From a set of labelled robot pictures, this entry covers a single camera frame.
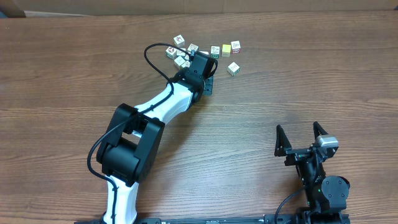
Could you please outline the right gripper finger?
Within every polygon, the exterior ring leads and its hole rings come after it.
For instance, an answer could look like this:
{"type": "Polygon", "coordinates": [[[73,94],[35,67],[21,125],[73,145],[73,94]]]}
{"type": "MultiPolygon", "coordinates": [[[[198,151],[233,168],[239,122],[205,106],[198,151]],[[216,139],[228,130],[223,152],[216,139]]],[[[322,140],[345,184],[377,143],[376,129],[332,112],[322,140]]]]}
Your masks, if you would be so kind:
{"type": "Polygon", "coordinates": [[[317,139],[317,137],[321,135],[328,135],[328,133],[321,127],[321,125],[317,121],[313,123],[313,132],[315,139],[317,139]]]}
{"type": "Polygon", "coordinates": [[[286,156],[288,151],[292,150],[292,146],[281,125],[276,126],[276,142],[274,155],[277,157],[286,156]]]}

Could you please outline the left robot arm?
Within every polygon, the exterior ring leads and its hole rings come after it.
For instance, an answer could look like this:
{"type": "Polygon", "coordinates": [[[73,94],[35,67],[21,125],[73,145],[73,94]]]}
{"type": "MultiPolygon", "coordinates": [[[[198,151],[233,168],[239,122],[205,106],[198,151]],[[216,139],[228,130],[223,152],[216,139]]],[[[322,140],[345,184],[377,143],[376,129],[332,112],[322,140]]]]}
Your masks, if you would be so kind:
{"type": "Polygon", "coordinates": [[[153,99],[116,108],[96,155],[108,183],[107,210],[100,223],[136,221],[139,184],[155,161],[165,125],[200,100],[218,66],[217,59],[202,52],[190,59],[153,99]]]}

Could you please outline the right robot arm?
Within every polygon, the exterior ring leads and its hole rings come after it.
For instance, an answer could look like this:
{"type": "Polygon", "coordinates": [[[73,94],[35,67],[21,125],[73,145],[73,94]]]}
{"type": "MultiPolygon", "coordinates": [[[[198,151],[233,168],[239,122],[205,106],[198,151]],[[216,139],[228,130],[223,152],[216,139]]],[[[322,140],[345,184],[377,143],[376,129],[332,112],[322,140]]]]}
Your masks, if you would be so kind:
{"type": "Polygon", "coordinates": [[[350,182],[337,175],[327,176],[322,163],[332,158],[339,148],[337,138],[328,134],[318,122],[313,123],[315,142],[308,148],[294,149],[281,125],[276,126],[274,155],[285,157],[286,166],[294,166],[302,182],[302,188],[289,195],[278,206],[274,222],[279,221],[282,207],[300,192],[305,192],[307,206],[296,210],[287,223],[349,223],[349,216],[342,214],[351,187],[350,182]]]}

